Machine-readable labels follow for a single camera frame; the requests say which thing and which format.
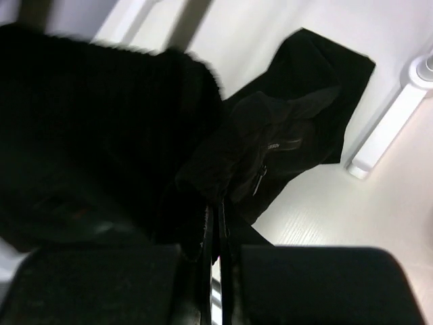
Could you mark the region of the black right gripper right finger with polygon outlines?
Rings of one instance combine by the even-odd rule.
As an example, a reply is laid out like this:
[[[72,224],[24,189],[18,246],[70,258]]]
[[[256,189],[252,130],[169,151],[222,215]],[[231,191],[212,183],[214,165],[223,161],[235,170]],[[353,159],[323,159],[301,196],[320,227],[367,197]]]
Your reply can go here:
[[[400,263],[374,247],[274,246],[218,207],[224,324],[421,324]]]

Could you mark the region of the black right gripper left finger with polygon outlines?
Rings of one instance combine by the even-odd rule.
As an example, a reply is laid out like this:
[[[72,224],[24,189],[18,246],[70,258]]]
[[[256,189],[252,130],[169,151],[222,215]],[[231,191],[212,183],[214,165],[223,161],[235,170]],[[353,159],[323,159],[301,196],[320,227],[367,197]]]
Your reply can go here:
[[[43,248],[21,262],[2,324],[210,324],[212,210],[190,259],[175,245]]]

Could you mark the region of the black shorts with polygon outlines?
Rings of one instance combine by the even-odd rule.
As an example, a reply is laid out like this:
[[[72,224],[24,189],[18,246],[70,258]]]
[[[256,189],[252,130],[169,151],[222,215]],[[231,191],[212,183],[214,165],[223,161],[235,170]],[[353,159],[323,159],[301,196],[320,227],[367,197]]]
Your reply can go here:
[[[231,97],[176,49],[143,53],[1,27],[1,238],[179,243],[206,207],[253,224],[295,177],[338,164],[375,63],[300,29]]]

